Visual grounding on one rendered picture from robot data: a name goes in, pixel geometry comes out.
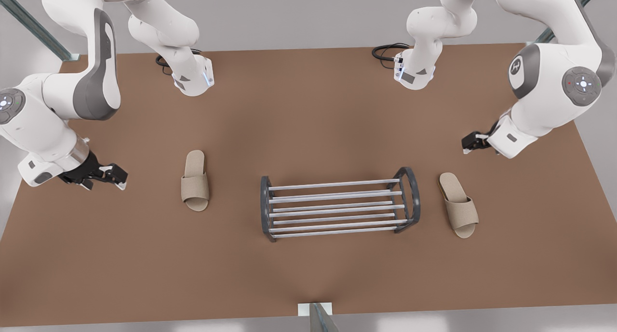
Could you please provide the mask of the grey metal shoe rack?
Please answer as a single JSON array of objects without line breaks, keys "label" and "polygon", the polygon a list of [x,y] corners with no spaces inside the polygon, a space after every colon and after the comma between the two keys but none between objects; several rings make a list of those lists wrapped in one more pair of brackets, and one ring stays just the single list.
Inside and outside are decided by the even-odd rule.
[{"label": "grey metal shoe rack", "polygon": [[410,167],[387,180],[274,186],[260,181],[261,229],[270,242],[306,236],[387,231],[419,222],[419,185]]}]

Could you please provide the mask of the beige open-toe slipper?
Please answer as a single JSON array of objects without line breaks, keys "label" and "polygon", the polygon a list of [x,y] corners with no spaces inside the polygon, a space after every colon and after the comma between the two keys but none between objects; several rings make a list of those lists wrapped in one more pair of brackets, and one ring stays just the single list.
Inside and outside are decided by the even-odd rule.
[{"label": "beige open-toe slipper", "polygon": [[461,239],[469,238],[480,222],[474,201],[466,194],[453,173],[442,173],[438,179],[451,229]]},{"label": "beige open-toe slipper", "polygon": [[184,175],[181,178],[182,201],[192,211],[204,211],[210,200],[209,183],[205,172],[205,154],[193,150],[187,154]]}]

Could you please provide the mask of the silver frame post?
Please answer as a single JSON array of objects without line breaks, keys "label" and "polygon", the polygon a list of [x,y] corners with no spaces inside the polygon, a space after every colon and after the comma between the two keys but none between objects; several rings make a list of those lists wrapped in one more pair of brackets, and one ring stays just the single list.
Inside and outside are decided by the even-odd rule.
[{"label": "silver frame post", "polygon": [[532,18],[551,29],[558,44],[586,46],[602,42],[578,0],[538,0]]},{"label": "silver frame post", "polygon": [[310,320],[310,332],[339,332],[332,319],[332,303],[299,303],[298,316],[306,316]]},{"label": "silver frame post", "polygon": [[0,0],[0,5],[23,27],[33,34],[49,51],[63,61],[78,61],[80,54],[70,53],[38,20],[17,0]]}]

